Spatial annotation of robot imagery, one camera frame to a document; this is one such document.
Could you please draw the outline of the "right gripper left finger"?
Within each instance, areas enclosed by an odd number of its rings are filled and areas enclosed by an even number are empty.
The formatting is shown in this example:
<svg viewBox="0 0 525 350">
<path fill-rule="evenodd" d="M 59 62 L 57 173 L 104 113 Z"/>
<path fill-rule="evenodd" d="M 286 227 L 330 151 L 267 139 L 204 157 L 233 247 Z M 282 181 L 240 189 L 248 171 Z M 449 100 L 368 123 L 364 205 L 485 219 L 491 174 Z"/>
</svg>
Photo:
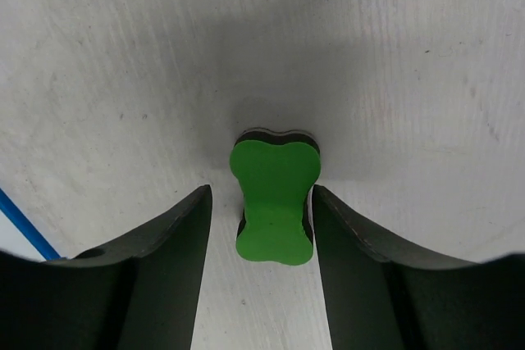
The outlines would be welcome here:
<svg viewBox="0 0 525 350">
<path fill-rule="evenodd" d="M 77 257 L 1 255 L 4 349 L 188 349 L 203 278 L 212 190 Z"/>
</svg>

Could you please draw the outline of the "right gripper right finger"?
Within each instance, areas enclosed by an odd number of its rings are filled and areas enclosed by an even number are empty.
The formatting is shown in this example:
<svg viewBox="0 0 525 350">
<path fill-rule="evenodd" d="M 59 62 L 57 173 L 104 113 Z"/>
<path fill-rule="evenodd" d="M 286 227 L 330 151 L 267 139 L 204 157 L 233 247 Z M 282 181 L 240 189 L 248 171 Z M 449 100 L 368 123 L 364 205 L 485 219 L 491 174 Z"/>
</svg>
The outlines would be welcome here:
<svg viewBox="0 0 525 350">
<path fill-rule="evenodd" d="M 475 263 L 410 242 L 313 189 L 335 349 L 521 349 L 524 256 Z"/>
</svg>

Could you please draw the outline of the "green black eraser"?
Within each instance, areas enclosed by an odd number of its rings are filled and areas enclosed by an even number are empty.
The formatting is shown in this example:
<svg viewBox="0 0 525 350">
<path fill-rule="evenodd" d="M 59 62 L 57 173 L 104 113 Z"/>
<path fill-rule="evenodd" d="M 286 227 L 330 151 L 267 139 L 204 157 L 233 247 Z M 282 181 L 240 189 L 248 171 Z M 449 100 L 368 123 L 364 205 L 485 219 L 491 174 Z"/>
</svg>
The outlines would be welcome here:
<svg viewBox="0 0 525 350">
<path fill-rule="evenodd" d="M 302 130 L 246 130 L 230 169 L 243 194 L 235 248 L 247 261 L 300 266 L 313 256 L 308 198 L 321 174 L 317 142 Z"/>
</svg>

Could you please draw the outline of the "blue framed whiteboard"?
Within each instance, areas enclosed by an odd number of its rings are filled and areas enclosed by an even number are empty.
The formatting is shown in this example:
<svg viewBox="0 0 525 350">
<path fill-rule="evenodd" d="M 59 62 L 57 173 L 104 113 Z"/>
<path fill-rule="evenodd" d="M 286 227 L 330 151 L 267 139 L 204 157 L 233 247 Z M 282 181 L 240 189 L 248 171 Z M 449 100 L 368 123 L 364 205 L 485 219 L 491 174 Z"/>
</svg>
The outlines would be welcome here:
<svg viewBox="0 0 525 350">
<path fill-rule="evenodd" d="M 0 206 L 2 251 L 31 261 L 61 257 L 3 190 L 0 191 Z"/>
</svg>

